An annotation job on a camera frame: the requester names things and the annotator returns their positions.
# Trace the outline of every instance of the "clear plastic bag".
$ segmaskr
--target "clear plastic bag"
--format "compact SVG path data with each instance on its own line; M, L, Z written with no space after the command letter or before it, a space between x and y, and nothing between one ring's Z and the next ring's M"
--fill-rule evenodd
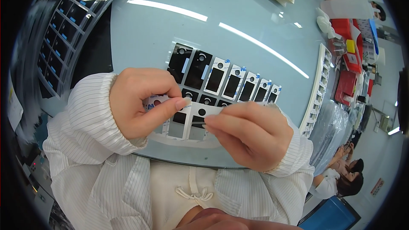
M321 174L341 145L345 135L348 114L333 101L322 104L320 114L309 139L314 150L310 165L315 167L314 176Z

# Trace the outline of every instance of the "circular hole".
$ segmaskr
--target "circular hole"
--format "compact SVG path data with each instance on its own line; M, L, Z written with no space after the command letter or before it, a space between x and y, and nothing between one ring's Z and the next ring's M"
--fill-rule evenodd
M206 114L206 110L200 109L200 110L198 111L198 113L199 113L199 115L205 115L205 114Z

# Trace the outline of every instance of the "hand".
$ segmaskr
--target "hand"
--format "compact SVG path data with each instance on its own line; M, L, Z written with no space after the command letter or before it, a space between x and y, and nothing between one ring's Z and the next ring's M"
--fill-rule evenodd
M255 102L229 105L204 122L236 163L260 172L278 166L294 134L280 110Z
M344 146L338 147L337 152L335 153L334 157L341 159L344 156Z
M142 100L152 94L172 99L146 113ZM142 138L186 106L173 76L161 69L127 68L117 77L109 95L115 123L125 138Z

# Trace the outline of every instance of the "light blue table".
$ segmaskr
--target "light blue table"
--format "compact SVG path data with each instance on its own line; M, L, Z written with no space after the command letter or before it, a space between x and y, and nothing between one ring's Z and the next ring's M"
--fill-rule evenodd
M315 10L323 0L295 0L295 4L287 4L287 7L275 0L146 0L199 13L207 17L206 21L127 1L112 3L111 46L115 73L127 67L166 69L173 42L184 43L212 54L213 58L230 59L281 85L277 104L295 125L300 125L313 87L320 43L326 44L326 37L316 23ZM301 69L304 76L271 50L220 27L220 23L281 54ZM151 141L140 155L191 165L241 167L222 147L205 150Z

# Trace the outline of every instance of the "drawstring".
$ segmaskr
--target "drawstring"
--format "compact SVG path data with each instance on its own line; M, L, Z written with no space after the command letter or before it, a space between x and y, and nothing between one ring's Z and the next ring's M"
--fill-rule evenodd
M191 195L188 195L187 193L185 193L185 191L183 190L183 188L181 186L178 186L175 191L180 194L182 197L185 197L186 199L199 199L202 201L208 201L213 197L213 193L208 193L207 194L207 187L204 187L202 189L202 193L194 193Z

